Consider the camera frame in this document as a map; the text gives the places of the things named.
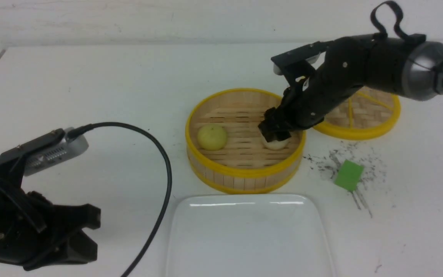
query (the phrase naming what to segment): white table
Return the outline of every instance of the white table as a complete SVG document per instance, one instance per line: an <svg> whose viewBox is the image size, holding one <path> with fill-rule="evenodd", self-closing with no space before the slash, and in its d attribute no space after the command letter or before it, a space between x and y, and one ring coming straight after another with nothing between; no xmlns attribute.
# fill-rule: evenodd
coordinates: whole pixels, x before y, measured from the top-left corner
<svg viewBox="0 0 443 277"><path fill-rule="evenodd" d="M286 82L272 73L269 58L299 45L10 48L0 61L0 153L60 127L121 121L150 130L171 158L173 193L162 227L132 275L163 276L176 204L219 194L188 165L189 112L228 88L281 94ZM315 202L341 277L443 275L443 97L401 103L396 127L376 140L341 142L308 131L307 159L276 191ZM0 276L119 276L139 252L162 205L163 161L136 133L104 128L86 137L91 147L84 155L24 179L23 188L57 204L100 207L102 227L87 230L99 244L98 261L34 272L0 265ZM328 157L334 150L341 162L353 158L365 165L362 201L332 184L332 170L325 167L336 168Z"/></svg>

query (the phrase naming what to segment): white plate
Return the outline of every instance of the white plate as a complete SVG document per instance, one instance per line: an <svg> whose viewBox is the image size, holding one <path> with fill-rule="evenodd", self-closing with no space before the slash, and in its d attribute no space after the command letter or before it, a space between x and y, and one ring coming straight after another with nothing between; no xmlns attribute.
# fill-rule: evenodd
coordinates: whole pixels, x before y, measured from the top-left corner
<svg viewBox="0 0 443 277"><path fill-rule="evenodd" d="M299 195L192 197L177 207L167 277L334 277L315 205Z"/></svg>

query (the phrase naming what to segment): white bun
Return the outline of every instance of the white bun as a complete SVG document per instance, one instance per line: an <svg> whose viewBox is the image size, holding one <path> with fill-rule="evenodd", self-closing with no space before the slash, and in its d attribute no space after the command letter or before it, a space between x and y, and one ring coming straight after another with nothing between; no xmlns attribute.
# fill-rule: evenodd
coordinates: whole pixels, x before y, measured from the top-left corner
<svg viewBox="0 0 443 277"><path fill-rule="evenodd" d="M282 140L281 142L277 140L273 140L272 142L266 142L266 139L261 135L261 141L262 144L264 144L264 147L270 150L281 150L286 147L288 142L290 141L290 138L287 138L286 140Z"/></svg>

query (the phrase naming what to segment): bamboo steamer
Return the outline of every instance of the bamboo steamer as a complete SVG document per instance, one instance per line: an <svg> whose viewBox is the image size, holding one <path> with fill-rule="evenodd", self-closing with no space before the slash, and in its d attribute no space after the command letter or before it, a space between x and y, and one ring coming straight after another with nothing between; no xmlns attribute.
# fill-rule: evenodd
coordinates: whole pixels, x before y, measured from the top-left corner
<svg viewBox="0 0 443 277"><path fill-rule="evenodd" d="M389 132L400 114L399 97L363 87L314 128L340 139L370 140Z"/></svg>
<svg viewBox="0 0 443 277"><path fill-rule="evenodd" d="M194 173L207 185L231 194L267 193L288 182L302 159L305 132L294 132L281 150L266 149L257 125L265 110L281 97L259 89L238 88L200 102L186 124L187 154ZM207 151L197 142L205 124L220 124L228 133L223 149Z"/></svg>

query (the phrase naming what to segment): green block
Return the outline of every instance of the green block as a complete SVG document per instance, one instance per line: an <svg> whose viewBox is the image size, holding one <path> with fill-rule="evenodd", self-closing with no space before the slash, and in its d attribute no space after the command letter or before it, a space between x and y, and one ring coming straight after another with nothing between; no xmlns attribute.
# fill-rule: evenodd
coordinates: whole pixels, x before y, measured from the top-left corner
<svg viewBox="0 0 443 277"><path fill-rule="evenodd" d="M346 189L347 191L355 191L356 185L360 181L363 172L363 166L346 160L338 172L334 184Z"/></svg>

